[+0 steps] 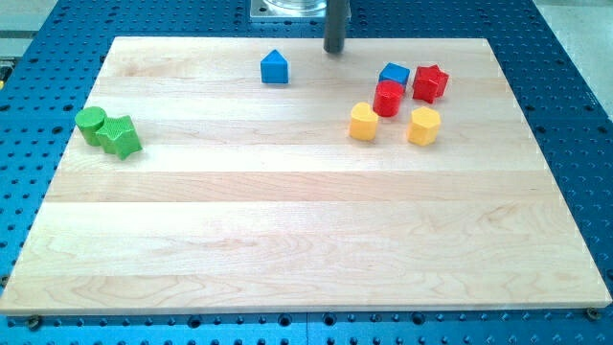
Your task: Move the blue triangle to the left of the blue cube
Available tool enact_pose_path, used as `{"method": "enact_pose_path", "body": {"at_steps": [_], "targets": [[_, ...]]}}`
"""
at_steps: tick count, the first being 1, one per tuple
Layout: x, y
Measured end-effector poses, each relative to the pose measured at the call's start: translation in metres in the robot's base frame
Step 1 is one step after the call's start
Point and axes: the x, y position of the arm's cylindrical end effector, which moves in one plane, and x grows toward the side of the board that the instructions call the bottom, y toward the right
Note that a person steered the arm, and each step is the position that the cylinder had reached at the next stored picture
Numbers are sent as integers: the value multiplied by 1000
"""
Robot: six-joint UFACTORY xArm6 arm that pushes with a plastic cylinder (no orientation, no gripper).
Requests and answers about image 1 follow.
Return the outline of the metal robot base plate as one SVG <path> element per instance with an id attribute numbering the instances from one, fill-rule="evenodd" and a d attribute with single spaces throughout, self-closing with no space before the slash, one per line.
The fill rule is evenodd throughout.
<path id="1" fill-rule="evenodd" d="M 327 0 L 249 0 L 250 22 L 322 22 Z"/>

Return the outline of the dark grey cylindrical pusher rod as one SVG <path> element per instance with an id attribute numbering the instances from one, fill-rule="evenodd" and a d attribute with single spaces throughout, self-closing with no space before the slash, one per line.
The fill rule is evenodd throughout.
<path id="1" fill-rule="evenodd" d="M 329 54 L 340 54 L 344 50 L 348 0 L 328 0 L 325 14 L 324 50 Z"/>

